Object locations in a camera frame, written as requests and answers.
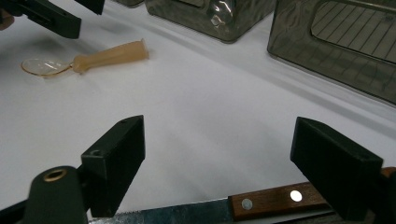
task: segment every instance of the wooden knife handle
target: wooden knife handle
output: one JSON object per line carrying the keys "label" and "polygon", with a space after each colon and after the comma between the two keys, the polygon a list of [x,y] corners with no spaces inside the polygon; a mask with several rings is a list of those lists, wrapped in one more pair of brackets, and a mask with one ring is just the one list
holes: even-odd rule
{"label": "wooden knife handle", "polygon": [[[299,202],[291,198],[293,191],[301,194]],[[309,182],[238,194],[229,201],[235,221],[330,208]]]}
{"label": "wooden knife handle", "polygon": [[385,168],[382,168],[381,175],[383,175],[386,178],[390,178],[390,176],[395,172],[396,172],[396,167],[393,167],[393,166],[385,167]]}

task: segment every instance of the knife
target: knife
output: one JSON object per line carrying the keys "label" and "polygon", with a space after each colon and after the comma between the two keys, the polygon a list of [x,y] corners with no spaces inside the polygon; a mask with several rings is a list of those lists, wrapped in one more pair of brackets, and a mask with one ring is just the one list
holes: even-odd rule
{"label": "knife", "polygon": [[326,200],[309,182],[242,193],[202,203],[122,213],[112,218],[94,219],[90,223],[226,224],[263,217],[279,217],[276,222],[280,222],[294,219],[295,216],[290,217],[290,215],[303,212],[305,212],[303,217],[312,216],[312,213],[308,215],[306,211],[331,212]]}

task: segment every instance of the white table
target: white table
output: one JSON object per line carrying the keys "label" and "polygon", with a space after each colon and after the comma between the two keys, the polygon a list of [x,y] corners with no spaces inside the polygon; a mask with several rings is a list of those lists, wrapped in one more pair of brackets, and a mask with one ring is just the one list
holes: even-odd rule
{"label": "white table", "polygon": [[[79,166],[117,121],[145,116],[147,157],[119,211],[200,202],[306,181],[290,161],[297,117],[324,122],[396,164],[396,109],[270,57],[272,15],[232,45],[107,1],[79,39],[27,20],[0,32],[0,209],[27,198],[39,173]],[[21,61],[72,61],[145,38],[150,58],[55,78]]]}

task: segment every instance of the brass rivet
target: brass rivet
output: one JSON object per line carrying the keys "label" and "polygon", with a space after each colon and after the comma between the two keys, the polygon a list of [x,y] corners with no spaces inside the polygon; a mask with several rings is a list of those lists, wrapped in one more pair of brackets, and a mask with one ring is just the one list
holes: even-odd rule
{"label": "brass rivet", "polygon": [[67,174],[67,171],[65,169],[58,169],[58,170],[53,170],[46,175],[44,175],[44,181],[46,182],[53,182],[57,181],[61,178],[63,178]]}

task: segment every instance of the metal box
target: metal box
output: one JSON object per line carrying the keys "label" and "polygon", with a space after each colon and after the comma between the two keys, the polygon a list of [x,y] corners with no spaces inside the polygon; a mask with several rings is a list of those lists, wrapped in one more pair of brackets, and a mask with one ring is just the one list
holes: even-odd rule
{"label": "metal box", "polygon": [[148,13],[225,43],[235,42],[270,14],[275,0],[146,0]]}
{"label": "metal box", "polygon": [[388,0],[278,0],[268,51],[396,105],[395,8]]}

